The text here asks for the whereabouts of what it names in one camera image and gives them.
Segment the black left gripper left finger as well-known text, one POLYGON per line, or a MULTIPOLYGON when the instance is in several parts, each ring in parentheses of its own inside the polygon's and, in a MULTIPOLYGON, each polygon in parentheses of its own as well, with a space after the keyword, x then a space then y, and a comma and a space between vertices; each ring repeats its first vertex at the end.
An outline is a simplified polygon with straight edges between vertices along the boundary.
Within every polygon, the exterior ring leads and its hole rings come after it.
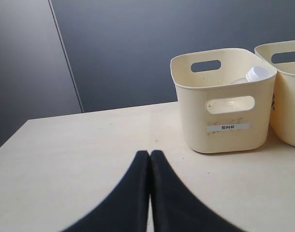
POLYGON ((150 194, 150 156, 137 151, 127 172, 93 210, 65 232, 145 232, 150 194))

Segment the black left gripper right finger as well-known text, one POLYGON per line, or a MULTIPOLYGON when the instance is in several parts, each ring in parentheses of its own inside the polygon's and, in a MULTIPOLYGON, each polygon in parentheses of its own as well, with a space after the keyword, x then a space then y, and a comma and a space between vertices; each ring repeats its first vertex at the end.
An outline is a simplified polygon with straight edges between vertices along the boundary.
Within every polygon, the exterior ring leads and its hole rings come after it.
POLYGON ((156 232, 241 232, 203 204, 180 180, 165 154, 150 154, 151 206, 156 232))

